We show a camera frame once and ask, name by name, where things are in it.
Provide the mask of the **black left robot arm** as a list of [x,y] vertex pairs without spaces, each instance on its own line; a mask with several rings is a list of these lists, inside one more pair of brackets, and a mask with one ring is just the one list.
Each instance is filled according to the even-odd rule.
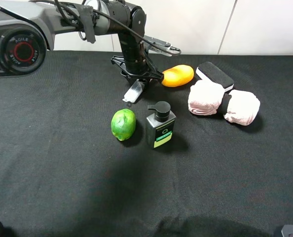
[[145,36],[146,19],[140,6],[123,0],[0,0],[0,77],[35,72],[58,34],[79,32],[90,43],[96,36],[118,35],[122,55],[111,62],[129,83],[162,81],[148,56],[155,44]]

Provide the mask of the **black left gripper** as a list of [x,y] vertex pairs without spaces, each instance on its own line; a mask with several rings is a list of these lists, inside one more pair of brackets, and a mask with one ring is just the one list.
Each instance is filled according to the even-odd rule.
[[141,82],[145,92],[152,79],[162,82],[164,74],[161,73],[148,56],[142,42],[134,44],[120,43],[122,56],[113,56],[111,63],[121,69],[121,75],[132,85],[136,80]]

